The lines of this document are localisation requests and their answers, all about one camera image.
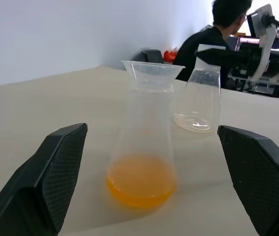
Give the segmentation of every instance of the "plastic erlenmeyer flask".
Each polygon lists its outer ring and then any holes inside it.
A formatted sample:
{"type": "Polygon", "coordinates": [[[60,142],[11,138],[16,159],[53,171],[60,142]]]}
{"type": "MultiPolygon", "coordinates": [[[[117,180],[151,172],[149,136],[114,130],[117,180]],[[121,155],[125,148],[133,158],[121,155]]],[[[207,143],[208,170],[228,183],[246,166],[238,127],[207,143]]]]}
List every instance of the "plastic erlenmeyer flask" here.
{"type": "MultiPolygon", "coordinates": [[[[225,47],[202,45],[198,51],[225,47]]],[[[175,104],[177,125],[197,133],[216,132],[221,114],[220,66],[196,58],[195,68],[175,104]]]]}
{"type": "Polygon", "coordinates": [[[154,207],[173,193],[173,82],[182,66],[124,61],[131,76],[126,119],[107,173],[112,195],[132,207],[154,207]]]}

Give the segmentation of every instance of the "person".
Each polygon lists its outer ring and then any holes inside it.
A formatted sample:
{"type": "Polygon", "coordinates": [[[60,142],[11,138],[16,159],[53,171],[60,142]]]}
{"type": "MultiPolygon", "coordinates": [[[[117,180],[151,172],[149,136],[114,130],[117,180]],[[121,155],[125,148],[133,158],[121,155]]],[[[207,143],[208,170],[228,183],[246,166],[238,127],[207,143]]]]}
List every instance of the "person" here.
{"type": "MultiPolygon", "coordinates": [[[[181,46],[173,62],[174,65],[182,65],[185,68],[177,79],[188,81],[195,66],[195,51],[199,44],[229,47],[226,39],[238,32],[246,20],[247,11],[250,9],[252,0],[215,0],[213,2],[214,22],[211,29],[198,32],[190,36],[181,46]]],[[[226,88],[228,70],[221,69],[221,87],[226,88]]]]}

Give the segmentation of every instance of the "computer screen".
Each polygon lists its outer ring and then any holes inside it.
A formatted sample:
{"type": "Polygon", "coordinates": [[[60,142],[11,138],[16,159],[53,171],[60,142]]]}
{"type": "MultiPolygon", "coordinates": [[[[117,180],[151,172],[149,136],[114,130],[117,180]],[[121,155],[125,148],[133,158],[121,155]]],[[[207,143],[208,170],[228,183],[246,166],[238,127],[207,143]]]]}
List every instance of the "computer screen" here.
{"type": "Polygon", "coordinates": [[[234,51],[238,52],[242,43],[259,44],[259,38],[252,38],[250,36],[239,36],[234,51]]]}

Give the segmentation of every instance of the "orange liquid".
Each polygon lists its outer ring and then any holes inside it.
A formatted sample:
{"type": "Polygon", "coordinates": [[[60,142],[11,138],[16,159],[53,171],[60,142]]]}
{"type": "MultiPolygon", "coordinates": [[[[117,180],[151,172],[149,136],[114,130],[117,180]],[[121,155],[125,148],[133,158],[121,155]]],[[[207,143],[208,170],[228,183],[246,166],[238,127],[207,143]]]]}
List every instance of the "orange liquid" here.
{"type": "Polygon", "coordinates": [[[132,154],[113,162],[107,174],[112,195],[131,207],[155,207],[176,188],[173,167],[158,156],[132,154]]]}

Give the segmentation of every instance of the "desk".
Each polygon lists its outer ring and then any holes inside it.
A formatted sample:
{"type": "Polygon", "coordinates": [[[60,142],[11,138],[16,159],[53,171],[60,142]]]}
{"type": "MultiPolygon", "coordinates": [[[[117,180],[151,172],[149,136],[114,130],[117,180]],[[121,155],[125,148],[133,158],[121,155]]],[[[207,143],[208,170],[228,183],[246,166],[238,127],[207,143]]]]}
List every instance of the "desk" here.
{"type": "MultiPolygon", "coordinates": [[[[176,91],[184,84],[176,81],[176,91]]],[[[174,123],[178,191],[154,212],[116,206],[104,177],[123,124],[127,87],[127,73],[107,67],[0,86],[0,190],[49,133],[86,122],[79,178],[60,236],[256,236],[233,190],[218,136],[174,123]]],[[[279,99],[223,90],[221,120],[279,146],[279,99]]]]}

